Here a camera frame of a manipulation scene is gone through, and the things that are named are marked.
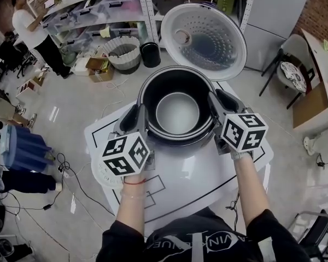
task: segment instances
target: red string bracelet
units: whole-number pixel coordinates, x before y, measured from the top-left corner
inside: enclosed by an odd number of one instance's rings
[[[137,183],[129,183],[129,182],[126,182],[125,180],[123,181],[123,183],[131,184],[131,185],[142,184],[142,183],[145,183],[145,182],[146,182],[146,179],[145,178],[143,179],[143,181],[140,181],[140,182],[137,182]]]

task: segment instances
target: cardboard box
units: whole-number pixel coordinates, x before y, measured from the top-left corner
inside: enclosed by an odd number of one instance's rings
[[[102,47],[98,47],[94,54],[92,55],[91,59],[99,59],[99,60],[107,60],[106,56],[104,56],[104,52]],[[108,68],[107,71],[104,73],[97,73],[95,71],[94,75],[90,75],[89,78],[93,81],[93,82],[102,82],[102,81],[110,81],[113,79],[113,75],[114,75],[114,67],[111,65],[110,62],[108,62]]]
[[[38,86],[42,86],[45,80],[45,74],[46,71],[41,72],[38,76],[35,76],[33,78],[33,81],[38,85]]]
[[[100,73],[100,74],[95,73],[95,75],[89,75],[89,78],[93,82],[110,81],[113,79],[113,75],[114,75],[114,67],[111,64],[109,64],[108,70],[105,73]]]
[[[92,70],[101,70],[104,61],[105,59],[90,57],[85,67]]]
[[[293,106],[293,128],[296,128],[328,108],[324,83],[321,82]]]

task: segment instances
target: white basket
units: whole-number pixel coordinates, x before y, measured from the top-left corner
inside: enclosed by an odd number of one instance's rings
[[[131,74],[137,70],[141,61],[140,41],[135,37],[117,37],[103,46],[108,60],[122,74]]]

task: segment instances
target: plastic storage bin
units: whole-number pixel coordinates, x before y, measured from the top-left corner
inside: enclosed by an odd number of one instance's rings
[[[100,43],[107,42],[109,41],[110,38],[102,38],[99,33],[99,31],[105,29],[106,26],[107,26],[106,24],[93,25],[90,26],[85,33],[89,36],[89,38],[92,41],[100,42]]]
[[[69,51],[79,52],[91,43],[91,38],[86,34],[88,27],[83,28],[80,33],[78,29],[74,30],[65,42],[64,47]]]
[[[68,30],[68,27],[75,26],[77,22],[77,16],[75,15],[75,11],[81,9],[83,7],[83,3],[78,4],[77,6],[71,6],[67,8],[67,10],[58,13],[55,17],[55,27],[60,31]]]
[[[44,29],[46,29],[51,35],[55,35],[58,33],[58,30],[56,28],[56,16],[57,13],[53,13],[48,16],[48,18],[43,21],[42,26]]]
[[[136,37],[138,38],[138,29],[137,28],[124,28],[124,24],[122,22],[116,23],[115,26],[110,27],[110,31],[113,33],[111,36],[113,37]]]
[[[142,14],[140,0],[102,0],[111,19],[121,18],[124,14]]]
[[[109,17],[105,4],[102,3],[103,0],[97,0],[96,3],[90,7],[78,8],[73,10],[73,15],[77,17],[77,24],[79,25],[91,25],[93,23],[106,23]]]

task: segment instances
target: paper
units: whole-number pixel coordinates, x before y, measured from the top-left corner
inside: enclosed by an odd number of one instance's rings
[[[45,2],[45,9],[48,9],[48,8],[52,7],[53,5],[55,5],[55,0],[47,0]]]
[[[110,33],[109,33],[109,26],[107,26],[105,29],[99,31],[100,35],[102,38],[109,38]]]
[[[323,48],[325,51],[328,51],[328,41],[326,39],[323,40]]]

